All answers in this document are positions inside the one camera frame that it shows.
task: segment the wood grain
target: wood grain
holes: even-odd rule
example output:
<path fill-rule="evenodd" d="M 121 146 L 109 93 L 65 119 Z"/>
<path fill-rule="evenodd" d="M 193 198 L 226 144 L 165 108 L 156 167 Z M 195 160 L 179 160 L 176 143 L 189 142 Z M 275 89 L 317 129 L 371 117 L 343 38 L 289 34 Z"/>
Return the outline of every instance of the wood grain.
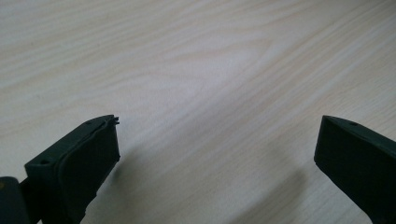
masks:
<path fill-rule="evenodd" d="M 82 223 L 371 223 L 313 154 L 396 139 L 395 1 L 0 1 L 0 52 L 0 175 L 120 116 Z"/>

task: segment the black plastic piece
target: black plastic piece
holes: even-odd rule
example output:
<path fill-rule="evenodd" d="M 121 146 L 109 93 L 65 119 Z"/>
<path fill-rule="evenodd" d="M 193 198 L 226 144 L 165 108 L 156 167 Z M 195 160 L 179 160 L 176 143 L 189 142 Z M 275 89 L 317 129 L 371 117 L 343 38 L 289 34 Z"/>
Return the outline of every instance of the black plastic piece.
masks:
<path fill-rule="evenodd" d="M 14 177 L 0 177 L 0 223 L 29 224 L 20 184 Z"/>
<path fill-rule="evenodd" d="M 373 223 L 396 223 L 396 143 L 346 119 L 323 116 L 318 168 Z"/>
<path fill-rule="evenodd" d="M 4 223 L 79 223 L 120 159 L 116 124 L 113 115 L 86 121 L 26 163 L 28 178 L 19 189 L 30 221 Z"/>

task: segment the dark green plastic part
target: dark green plastic part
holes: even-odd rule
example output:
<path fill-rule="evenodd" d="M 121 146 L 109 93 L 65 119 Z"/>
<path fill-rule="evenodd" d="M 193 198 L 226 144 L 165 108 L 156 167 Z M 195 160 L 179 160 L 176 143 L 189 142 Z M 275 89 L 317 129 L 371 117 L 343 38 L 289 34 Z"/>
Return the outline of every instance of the dark green plastic part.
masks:
<path fill-rule="evenodd" d="M 15 214 L 29 220 L 12 218 L 1 223 L 30 224 L 40 219 L 43 224 L 80 223 L 96 191 L 120 160 L 117 124 L 113 115 L 88 120 L 26 163 L 28 177 L 7 196 L 22 199 Z M 9 217 L 6 211 L 0 211 L 0 218 Z"/>
<path fill-rule="evenodd" d="M 315 162 L 373 223 L 396 223 L 395 142 L 356 122 L 324 116 Z"/>

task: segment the dark green object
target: dark green object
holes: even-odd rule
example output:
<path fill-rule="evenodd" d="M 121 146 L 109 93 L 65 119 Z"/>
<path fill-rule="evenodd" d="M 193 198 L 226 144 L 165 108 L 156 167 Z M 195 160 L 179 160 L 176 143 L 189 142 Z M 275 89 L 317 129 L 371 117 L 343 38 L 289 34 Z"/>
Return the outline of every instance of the dark green object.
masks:
<path fill-rule="evenodd" d="M 28 178 L 19 186 L 20 195 L 7 197 L 23 198 L 21 210 L 27 211 L 30 220 L 14 217 L 1 223 L 37 223 L 40 219 L 43 224 L 79 223 L 120 159 L 116 124 L 118 118 L 113 115 L 86 121 L 26 163 Z M 7 206 L 2 201 L 0 198 L 0 204 Z M 0 212 L 0 218 L 6 218 L 5 211 Z"/>
<path fill-rule="evenodd" d="M 315 162 L 373 223 L 396 223 L 395 142 L 356 122 L 323 116 Z"/>

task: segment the wooden table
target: wooden table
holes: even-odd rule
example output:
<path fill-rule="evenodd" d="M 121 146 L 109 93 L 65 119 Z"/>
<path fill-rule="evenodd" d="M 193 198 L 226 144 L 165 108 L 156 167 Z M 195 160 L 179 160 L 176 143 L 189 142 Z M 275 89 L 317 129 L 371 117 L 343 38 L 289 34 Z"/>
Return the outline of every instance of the wooden table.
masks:
<path fill-rule="evenodd" d="M 121 160 L 82 223 L 371 223 L 321 116 L 396 139 L 396 2 L 0 2 L 0 175 L 87 119 Z"/>

